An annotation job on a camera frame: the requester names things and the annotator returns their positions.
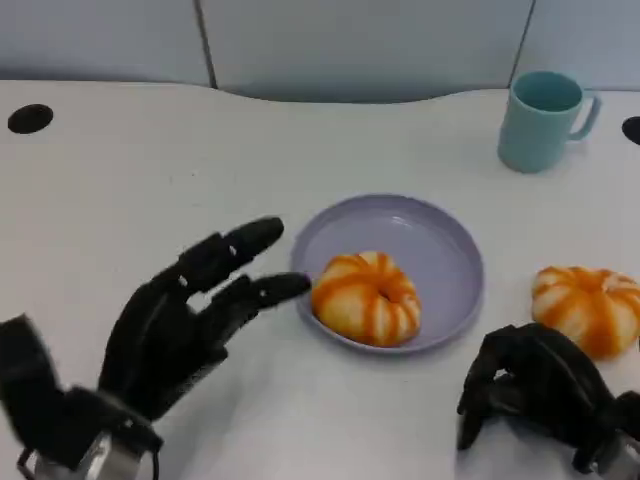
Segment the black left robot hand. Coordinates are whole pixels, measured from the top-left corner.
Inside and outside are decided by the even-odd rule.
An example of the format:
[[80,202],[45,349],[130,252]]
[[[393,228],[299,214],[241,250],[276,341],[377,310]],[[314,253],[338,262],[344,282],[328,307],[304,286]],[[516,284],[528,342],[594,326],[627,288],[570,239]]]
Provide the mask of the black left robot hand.
[[296,272],[231,276],[283,232],[270,216],[214,233],[142,284],[110,334],[99,389],[150,422],[164,416],[227,358],[241,328],[310,290],[309,277]]

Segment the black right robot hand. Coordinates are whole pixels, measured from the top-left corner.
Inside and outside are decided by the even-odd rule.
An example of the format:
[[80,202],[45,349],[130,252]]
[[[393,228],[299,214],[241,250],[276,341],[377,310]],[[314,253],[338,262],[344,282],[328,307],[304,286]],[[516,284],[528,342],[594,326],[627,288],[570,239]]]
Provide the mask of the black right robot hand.
[[484,337],[467,373],[457,449],[469,449],[498,416],[579,448],[612,401],[594,363],[566,336],[538,323],[508,325]]

